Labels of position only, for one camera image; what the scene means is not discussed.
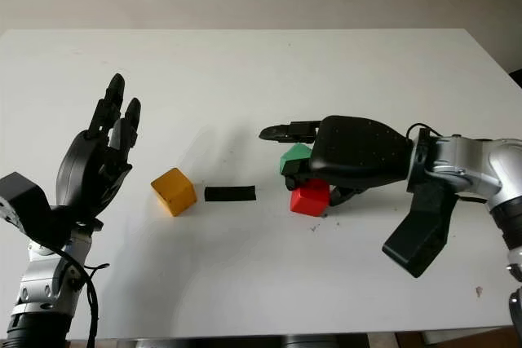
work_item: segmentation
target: white table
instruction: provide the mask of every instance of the white table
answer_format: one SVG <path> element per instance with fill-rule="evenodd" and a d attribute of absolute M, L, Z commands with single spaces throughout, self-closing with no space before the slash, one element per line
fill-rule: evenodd
<path fill-rule="evenodd" d="M 404 182 L 324 219 L 292 214 L 277 173 L 290 146 L 257 138 L 265 126 L 329 114 L 522 138 L 522 91 L 465 31 L 10 31 L 0 38 L 0 173 L 21 172 L 54 200 L 61 159 L 115 72 L 143 111 L 135 168 L 100 215 L 87 259 L 111 263 L 95 277 L 100 338 L 511 322 L 517 283 L 482 205 L 457 205 L 448 245 L 414 279 L 381 251 L 408 213 Z M 199 197 L 177 218 L 149 185 L 174 166 Z M 203 200 L 205 185 L 251 184 L 256 202 Z M 2 224 L 5 327 L 27 243 Z M 88 320 L 82 296 L 69 338 L 85 337 Z"/>

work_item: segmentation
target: yellow cube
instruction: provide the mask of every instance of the yellow cube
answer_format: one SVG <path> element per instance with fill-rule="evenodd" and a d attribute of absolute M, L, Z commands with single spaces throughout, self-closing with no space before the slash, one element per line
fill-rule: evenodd
<path fill-rule="evenodd" d="M 176 168 L 156 178 L 151 185 L 172 216 L 178 216 L 196 202 L 194 186 Z"/>

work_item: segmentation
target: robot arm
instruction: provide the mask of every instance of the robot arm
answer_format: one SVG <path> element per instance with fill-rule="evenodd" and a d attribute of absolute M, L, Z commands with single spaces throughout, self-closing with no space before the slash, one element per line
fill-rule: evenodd
<path fill-rule="evenodd" d="M 5 347 L 65 346 L 84 284 L 91 305 L 87 346 L 94 347 L 98 304 L 83 264 L 93 231 L 103 226 L 96 217 L 132 168 L 127 157 L 137 138 L 140 103 L 132 99 L 120 118 L 123 91 L 123 78 L 116 74 L 98 102 L 89 129 L 77 135 L 62 161 L 56 206 L 49 205 L 37 184 L 18 173 L 0 179 L 0 217 L 32 240 L 29 267 L 20 283 Z"/>
<path fill-rule="evenodd" d="M 304 130 L 302 138 L 297 129 Z M 284 134 L 290 130 L 291 137 Z M 444 248 L 457 201 L 485 203 L 509 249 L 507 269 L 522 282 L 522 141 L 431 133 L 423 127 L 413 141 L 373 120 L 330 116 L 269 127 L 259 137 L 280 143 L 315 141 L 310 158 L 286 162 L 282 174 L 289 190 L 310 178 L 335 186 L 330 206 L 368 188 L 408 179 L 407 190 L 414 194 L 409 214 L 385 242 L 383 252 L 414 277 Z M 480 199 L 460 197 L 461 192 Z M 510 297 L 519 336 L 521 300 L 522 289 Z"/>

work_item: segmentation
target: wire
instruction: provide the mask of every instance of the wire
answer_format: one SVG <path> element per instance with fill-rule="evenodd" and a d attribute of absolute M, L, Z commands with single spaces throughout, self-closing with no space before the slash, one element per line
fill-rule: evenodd
<path fill-rule="evenodd" d="M 71 256 L 70 254 L 64 252 L 61 249 L 56 248 L 55 246 L 39 242 L 40 245 L 45 246 L 50 251 L 58 254 L 69 264 L 75 267 L 78 273 L 85 280 L 87 286 L 87 301 L 89 302 L 89 307 L 91 308 L 91 326 L 89 327 L 89 338 L 87 340 L 87 348 L 95 348 L 95 339 L 96 334 L 98 332 L 98 295 L 96 295 L 95 285 L 92 283 L 91 275 L 87 273 L 85 268 L 80 264 L 80 262 L 76 261 L 76 258 Z"/>
<path fill-rule="evenodd" d="M 85 269 L 92 270 L 91 274 L 89 275 L 89 277 L 92 279 L 92 276 L 94 276 L 97 271 L 99 271 L 100 269 L 108 268 L 108 267 L 110 267 L 110 265 L 111 264 L 106 262 L 104 264 L 99 264 L 97 267 L 88 267 L 87 265 L 84 265 L 83 267 Z"/>
<path fill-rule="evenodd" d="M 406 131 L 406 138 L 409 139 L 409 133 L 412 131 L 413 128 L 415 128 L 416 126 L 423 126 L 424 128 L 428 128 L 431 132 L 433 132 L 434 134 L 436 134 L 437 136 L 439 136 L 440 138 L 442 137 L 442 134 L 440 134 L 439 132 L 437 132 L 436 130 L 434 130 L 433 128 L 431 128 L 430 126 L 427 126 L 426 124 L 424 124 L 423 122 L 416 122 L 415 124 L 412 124 L 408 130 Z"/>

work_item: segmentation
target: silver arm segment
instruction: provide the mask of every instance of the silver arm segment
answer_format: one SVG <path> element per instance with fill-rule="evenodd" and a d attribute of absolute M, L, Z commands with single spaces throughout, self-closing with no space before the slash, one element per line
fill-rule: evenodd
<path fill-rule="evenodd" d="M 484 197 L 491 210 L 522 196 L 522 141 L 475 140 L 459 135 L 438 138 L 427 171 L 445 180 L 455 192 Z"/>
<path fill-rule="evenodd" d="M 73 231 L 63 251 L 83 265 L 90 248 L 91 238 Z M 59 313 L 72 318 L 83 283 L 80 273 L 67 260 L 32 241 L 29 266 L 22 277 L 12 315 Z"/>

